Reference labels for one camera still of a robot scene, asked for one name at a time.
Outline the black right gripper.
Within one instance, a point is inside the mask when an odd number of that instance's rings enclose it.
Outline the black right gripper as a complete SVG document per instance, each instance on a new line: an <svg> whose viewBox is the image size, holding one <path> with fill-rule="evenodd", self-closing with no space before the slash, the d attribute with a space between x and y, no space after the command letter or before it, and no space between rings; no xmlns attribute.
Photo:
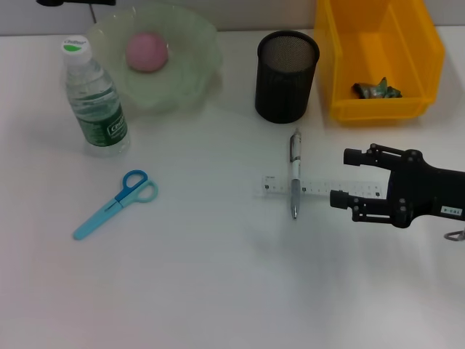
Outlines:
<svg viewBox="0 0 465 349"><path fill-rule="evenodd" d="M343 162L391 171L387 200L351 196L340 190L330 192L330 206L351 209L353 222L392 223L396 228L407 228L417 217L426 215L464 220L464 173L429 165L421 151L372 143L365 153L346 148Z"/></svg>

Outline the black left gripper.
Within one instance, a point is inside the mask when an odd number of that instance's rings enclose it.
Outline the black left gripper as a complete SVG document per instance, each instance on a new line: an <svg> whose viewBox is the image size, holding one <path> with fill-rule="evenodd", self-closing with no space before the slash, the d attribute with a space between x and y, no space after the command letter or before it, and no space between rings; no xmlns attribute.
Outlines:
<svg viewBox="0 0 465 349"><path fill-rule="evenodd" d="M36 0L36 2L45 7L59 7L65 3L90 5L97 4L112 7L116 5L116 0Z"/></svg>

